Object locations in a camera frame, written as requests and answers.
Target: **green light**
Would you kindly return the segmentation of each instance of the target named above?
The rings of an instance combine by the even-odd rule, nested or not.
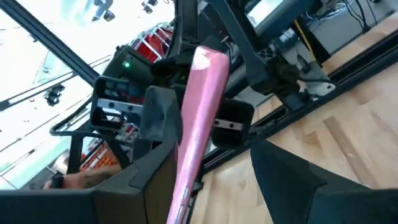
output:
[[[130,63],[129,63],[129,62],[123,62],[123,66],[124,66],[125,68],[129,68],[129,67],[130,67]]]

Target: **wooden floor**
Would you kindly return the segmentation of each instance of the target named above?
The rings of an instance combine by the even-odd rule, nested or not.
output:
[[[394,14],[324,63],[331,72],[398,29]],[[398,63],[273,135],[274,144],[374,189],[398,187]],[[280,105],[256,110],[254,120]],[[272,223],[249,151],[204,176],[191,224]]]

